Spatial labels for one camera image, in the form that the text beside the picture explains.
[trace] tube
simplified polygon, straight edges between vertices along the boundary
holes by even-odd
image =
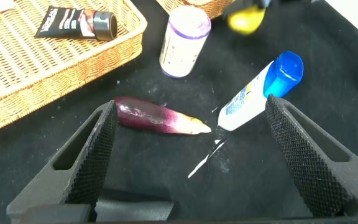
[[[35,38],[113,40],[117,19],[111,12],[49,6]]]

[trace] purple eggplant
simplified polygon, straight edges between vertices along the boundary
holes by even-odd
[[[119,123],[161,133],[210,133],[211,128],[199,119],[129,96],[114,99]]]

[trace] white jar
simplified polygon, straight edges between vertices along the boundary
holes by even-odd
[[[172,11],[160,54],[162,72],[170,77],[188,75],[211,30],[207,14],[193,6]]]

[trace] wicker basket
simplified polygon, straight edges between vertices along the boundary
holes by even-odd
[[[50,5],[113,12],[117,38],[35,39]],[[0,13],[0,128],[137,57],[146,25],[130,0],[16,0]]]
[[[234,0],[157,0],[164,10],[171,12],[178,6],[195,6],[206,12],[209,18],[213,19],[223,13],[223,8]]]

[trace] scratch mark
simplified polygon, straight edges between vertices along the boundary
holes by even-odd
[[[211,113],[214,113],[217,109],[218,109],[218,107],[215,107],[215,109],[213,109],[213,110],[211,111]]]

